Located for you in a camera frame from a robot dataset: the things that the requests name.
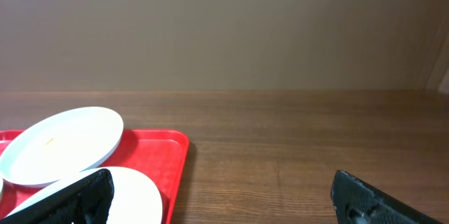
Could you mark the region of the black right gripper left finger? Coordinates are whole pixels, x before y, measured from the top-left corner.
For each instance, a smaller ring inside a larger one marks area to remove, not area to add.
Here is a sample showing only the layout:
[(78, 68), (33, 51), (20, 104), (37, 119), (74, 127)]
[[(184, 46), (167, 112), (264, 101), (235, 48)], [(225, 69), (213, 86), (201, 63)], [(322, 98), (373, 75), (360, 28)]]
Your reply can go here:
[(100, 169), (1, 219), (1, 224), (105, 224), (113, 198), (112, 174)]

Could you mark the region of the white plate back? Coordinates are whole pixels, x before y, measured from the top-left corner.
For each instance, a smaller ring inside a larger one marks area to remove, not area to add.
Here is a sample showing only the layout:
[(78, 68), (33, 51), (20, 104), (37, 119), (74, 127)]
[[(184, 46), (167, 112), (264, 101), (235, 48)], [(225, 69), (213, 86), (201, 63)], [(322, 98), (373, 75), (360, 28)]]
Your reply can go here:
[(1, 177), (25, 187), (45, 187), (95, 168), (119, 146), (121, 115), (106, 107), (80, 107), (48, 117), (20, 133), (1, 153)]

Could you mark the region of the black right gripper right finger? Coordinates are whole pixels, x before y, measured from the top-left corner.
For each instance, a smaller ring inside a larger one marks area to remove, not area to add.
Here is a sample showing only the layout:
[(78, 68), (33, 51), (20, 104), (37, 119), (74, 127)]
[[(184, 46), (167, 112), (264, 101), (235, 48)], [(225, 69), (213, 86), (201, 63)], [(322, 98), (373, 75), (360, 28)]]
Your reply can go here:
[(343, 170), (335, 173), (330, 198), (338, 224), (441, 224)]

